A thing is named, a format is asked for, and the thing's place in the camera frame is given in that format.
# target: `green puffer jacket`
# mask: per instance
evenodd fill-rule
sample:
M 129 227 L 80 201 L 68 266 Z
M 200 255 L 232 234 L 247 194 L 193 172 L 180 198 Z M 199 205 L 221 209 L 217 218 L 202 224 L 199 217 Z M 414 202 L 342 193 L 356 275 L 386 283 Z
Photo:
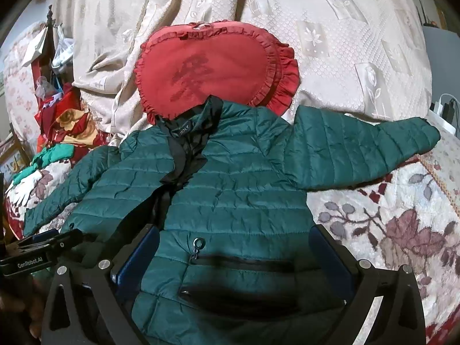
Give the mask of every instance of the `green puffer jacket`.
M 191 117 L 192 131 L 210 107 L 208 100 Z M 310 253 L 314 221 L 306 192 L 381 177 L 439 138 L 421 118 L 373 126 L 300 106 L 291 126 L 266 108 L 224 101 L 218 129 L 202 152 L 207 162 L 172 198 L 134 303 L 135 323 L 152 344 L 317 343 L 343 303 Z M 24 233 L 79 202 L 63 231 L 74 223 L 97 236 L 79 250 L 84 265 L 95 265 L 120 221 L 173 169 L 168 139 L 157 125 L 132 133 L 119 148 L 99 147 L 27 211 Z M 190 259 L 198 237 L 204 247 Z M 187 287 L 204 294 L 187 299 L 179 294 Z M 232 311 L 239 300 L 254 303 L 255 318 Z M 212 305 L 222 312 L 215 314 Z

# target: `red pillow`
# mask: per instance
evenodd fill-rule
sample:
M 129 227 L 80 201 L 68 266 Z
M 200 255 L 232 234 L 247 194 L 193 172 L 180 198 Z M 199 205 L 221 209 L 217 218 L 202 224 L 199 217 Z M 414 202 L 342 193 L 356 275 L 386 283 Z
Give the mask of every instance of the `red pillow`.
M 163 27 L 141 48 L 134 72 L 152 124 L 155 114 L 175 118 L 209 95 L 282 115 L 300 82 L 294 50 L 247 23 Z

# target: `ruffled trim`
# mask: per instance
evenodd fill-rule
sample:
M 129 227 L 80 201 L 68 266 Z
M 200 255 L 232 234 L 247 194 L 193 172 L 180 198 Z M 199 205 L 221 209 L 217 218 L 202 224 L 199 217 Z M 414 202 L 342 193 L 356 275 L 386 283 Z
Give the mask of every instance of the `ruffled trim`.
M 264 29 L 260 29 L 248 23 L 237 22 L 237 24 L 237 26 L 223 27 L 214 27 L 213 24 L 210 24 L 205 25 L 204 29 L 190 31 L 193 27 L 197 26 L 195 23 L 190 23 L 187 26 L 176 26 L 178 31 L 169 31 L 160 34 L 161 31 L 172 29 L 174 26 L 164 27 L 153 33 L 149 39 L 141 45 L 142 52 L 134 67 L 134 73 L 136 75 L 135 83 L 139 89 L 141 104 L 151 124 L 155 124 L 155 115 L 159 113 L 155 109 L 155 106 L 148 100 L 142 86 L 145 59 L 155 45 L 171 39 L 203 40 L 224 34 L 241 34 L 251 37 L 265 50 L 265 54 L 267 55 L 267 70 L 264 84 L 248 105 L 252 107 L 266 105 L 277 115 L 282 115 L 289 108 L 300 83 L 298 65 L 297 61 L 294 59 L 294 50 L 290 48 L 288 44 L 279 42 L 277 38 Z

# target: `zipper pull ring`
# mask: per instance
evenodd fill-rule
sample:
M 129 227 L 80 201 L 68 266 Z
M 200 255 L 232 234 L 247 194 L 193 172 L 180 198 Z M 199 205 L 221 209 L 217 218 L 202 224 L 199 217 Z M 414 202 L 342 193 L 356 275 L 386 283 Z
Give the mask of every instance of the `zipper pull ring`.
M 198 258 L 198 253 L 200 252 L 200 250 L 202 250 L 204 248 L 204 245 L 205 245 L 205 241 L 202 237 L 197 237 L 196 239 L 194 239 L 193 241 L 193 254 L 192 254 L 192 257 L 191 259 L 197 259 Z

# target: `bed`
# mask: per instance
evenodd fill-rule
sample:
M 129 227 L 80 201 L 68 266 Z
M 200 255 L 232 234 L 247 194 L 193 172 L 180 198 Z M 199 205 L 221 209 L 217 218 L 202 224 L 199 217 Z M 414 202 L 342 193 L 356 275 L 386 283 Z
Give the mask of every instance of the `bed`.
M 426 117 L 432 73 L 413 0 L 48 0 L 64 33 L 75 39 L 74 85 L 100 130 L 118 145 L 149 127 L 133 70 L 140 45 L 164 25 L 241 20 L 267 29 L 294 48 L 301 84 L 283 115 L 299 105 L 344 112 L 364 120 Z M 15 129 L 34 146 L 31 76 L 15 62 L 38 32 L 29 27 L 5 62 L 5 93 Z M 377 267 L 411 264 L 423 298 L 427 341 L 443 344 L 460 319 L 460 142 L 441 141 L 382 180 L 353 189 L 311 193 L 308 205 L 356 258 Z M 25 207 L 10 207 L 20 229 L 24 213 L 65 180 L 47 170 Z M 59 228 L 72 210 L 47 225 Z M 363 344 L 378 310 L 375 302 L 356 344 Z

